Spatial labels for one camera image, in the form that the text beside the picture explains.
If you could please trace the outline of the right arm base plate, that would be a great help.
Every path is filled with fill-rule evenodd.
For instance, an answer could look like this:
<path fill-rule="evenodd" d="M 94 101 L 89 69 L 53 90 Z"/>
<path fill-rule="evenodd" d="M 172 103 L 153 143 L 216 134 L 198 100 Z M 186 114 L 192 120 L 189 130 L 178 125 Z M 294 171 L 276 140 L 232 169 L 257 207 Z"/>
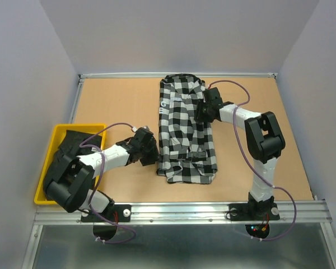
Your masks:
<path fill-rule="evenodd" d="M 249 206 L 247 203 L 231 203 L 228 204 L 226 219 L 231 221 L 248 221 L 253 223 L 263 220 L 277 221 L 280 220 L 280 215 L 274 215 L 271 207 L 261 209 Z"/>

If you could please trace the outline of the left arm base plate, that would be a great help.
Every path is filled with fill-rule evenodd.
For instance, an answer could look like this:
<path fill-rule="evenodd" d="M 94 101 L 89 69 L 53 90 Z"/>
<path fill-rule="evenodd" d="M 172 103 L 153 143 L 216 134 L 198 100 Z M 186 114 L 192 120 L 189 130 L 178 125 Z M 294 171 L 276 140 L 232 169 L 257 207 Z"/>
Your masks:
<path fill-rule="evenodd" d="M 108 206 L 102 213 L 101 216 L 108 219 L 111 222 L 130 222 L 132 213 L 132 205 L 130 204 L 115 204 Z M 81 222 L 91 223 L 91 222 L 105 222 L 102 218 L 98 217 L 91 211 L 88 212 L 86 216 L 81 214 Z"/>

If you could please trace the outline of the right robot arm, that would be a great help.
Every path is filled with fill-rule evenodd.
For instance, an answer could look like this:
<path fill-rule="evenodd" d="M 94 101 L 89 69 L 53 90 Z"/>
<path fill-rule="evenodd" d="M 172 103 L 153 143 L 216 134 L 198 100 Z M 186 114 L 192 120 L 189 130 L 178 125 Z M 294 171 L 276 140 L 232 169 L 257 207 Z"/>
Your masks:
<path fill-rule="evenodd" d="M 259 221 L 265 217 L 279 219 L 274 203 L 273 179 L 278 158 L 286 146 L 284 136 L 274 113 L 257 113 L 243 109 L 232 102 L 224 102 L 218 88 L 203 92 L 195 114 L 197 122 L 214 120 L 231 123 L 234 132 L 245 132 L 246 144 L 254 165 L 253 183 L 245 203 L 231 203 L 227 218 L 231 221 Z"/>

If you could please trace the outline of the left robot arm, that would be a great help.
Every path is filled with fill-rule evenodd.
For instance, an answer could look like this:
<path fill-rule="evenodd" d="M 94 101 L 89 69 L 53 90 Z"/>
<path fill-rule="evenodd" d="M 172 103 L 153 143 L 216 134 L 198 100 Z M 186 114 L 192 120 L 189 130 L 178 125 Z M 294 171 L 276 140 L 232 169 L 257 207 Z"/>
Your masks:
<path fill-rule="evenodd" d="M 158 161 L 153 133 L 147 127 L 134 130 L 134 135 L 110 148 L 88 155 L 66 153 L 48 171 L 43 180 L 44 194 L 68 213 L 82 210 L 94 212 L 102 221 L 113 216 L 113 201 L 99 192 L 95 178 L 106 171 L 140 161 L 142 166 Z"/>

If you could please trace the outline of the black white checkered shirt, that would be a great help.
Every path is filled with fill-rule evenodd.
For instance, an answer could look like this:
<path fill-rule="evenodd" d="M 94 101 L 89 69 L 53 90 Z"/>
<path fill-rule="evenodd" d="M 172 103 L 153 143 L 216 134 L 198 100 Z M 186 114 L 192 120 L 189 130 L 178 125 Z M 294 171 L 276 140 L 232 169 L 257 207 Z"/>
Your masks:
<path fill-rule="evenodd" d="M 167 75 L 160 81 L 156 174 L 169 184 L 211 184 L 217 158 L 210 123 L 197 122 L 205 82 L 191 74 Z"/>

